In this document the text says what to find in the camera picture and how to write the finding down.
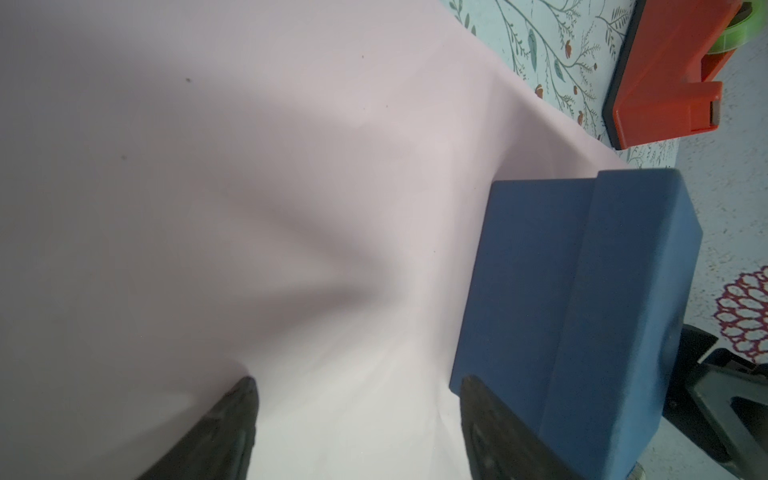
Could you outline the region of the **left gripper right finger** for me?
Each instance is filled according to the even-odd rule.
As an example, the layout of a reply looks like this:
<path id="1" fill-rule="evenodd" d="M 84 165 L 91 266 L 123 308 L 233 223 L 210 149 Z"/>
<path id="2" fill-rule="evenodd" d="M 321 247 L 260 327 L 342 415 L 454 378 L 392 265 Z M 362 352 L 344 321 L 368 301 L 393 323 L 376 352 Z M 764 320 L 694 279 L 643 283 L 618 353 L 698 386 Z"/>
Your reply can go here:
<path id="1" fill-rule="evenodd" d="M 472 478 L 579 477 L 476 376 L 466 376 L 461 382 L 460 413 Z"/>

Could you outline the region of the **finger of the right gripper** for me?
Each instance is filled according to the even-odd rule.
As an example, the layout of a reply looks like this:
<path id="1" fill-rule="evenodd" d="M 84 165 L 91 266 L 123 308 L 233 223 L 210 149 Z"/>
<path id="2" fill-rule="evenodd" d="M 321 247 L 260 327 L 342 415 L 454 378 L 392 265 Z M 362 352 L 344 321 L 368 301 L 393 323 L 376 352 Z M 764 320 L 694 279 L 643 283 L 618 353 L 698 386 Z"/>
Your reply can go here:
<path id="1" fill-rule="evenodd" d="M 767 477 L 767 365 L 683 327 L 663 417 L 738 479 Z"/>

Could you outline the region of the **blue gift box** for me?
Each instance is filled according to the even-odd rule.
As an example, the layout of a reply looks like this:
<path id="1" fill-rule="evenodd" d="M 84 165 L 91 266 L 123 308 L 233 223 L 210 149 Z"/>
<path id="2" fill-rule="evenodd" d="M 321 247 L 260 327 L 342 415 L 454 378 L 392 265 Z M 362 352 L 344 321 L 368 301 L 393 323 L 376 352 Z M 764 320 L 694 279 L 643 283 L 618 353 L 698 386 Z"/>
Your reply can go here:
<path id="1" fill-rule="evenodd" d="M 679 171 L 491 185 L 449 381 L 477 376 L 585 479 L 660 424 L 702 230 Z"/>

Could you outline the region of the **pink wrapping paper sheet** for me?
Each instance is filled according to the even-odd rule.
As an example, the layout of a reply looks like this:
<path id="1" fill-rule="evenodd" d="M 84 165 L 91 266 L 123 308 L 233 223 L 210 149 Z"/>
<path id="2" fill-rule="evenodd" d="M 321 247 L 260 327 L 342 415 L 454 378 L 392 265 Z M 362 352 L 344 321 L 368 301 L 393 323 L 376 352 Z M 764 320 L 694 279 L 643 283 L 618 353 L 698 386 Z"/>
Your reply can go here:
<path id="1" fill-rule="evenodd" d="M 251 375 L 252 479 L 465 479 L 491 183 L 623 167 L 436 1 L 5 1 L 1 475 L 134 479 Z"/>

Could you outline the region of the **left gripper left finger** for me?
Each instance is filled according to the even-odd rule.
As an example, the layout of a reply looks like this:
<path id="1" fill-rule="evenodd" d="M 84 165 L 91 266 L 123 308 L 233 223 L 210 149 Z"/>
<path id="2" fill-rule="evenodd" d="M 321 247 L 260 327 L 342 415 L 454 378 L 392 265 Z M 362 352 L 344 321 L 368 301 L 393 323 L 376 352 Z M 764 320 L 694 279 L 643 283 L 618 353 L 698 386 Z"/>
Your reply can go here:
<path id="1" fill-rule="evenodd" d="M 255 445 L 257 383 L 236 382 L 142 479 L 244 479 Z"/>

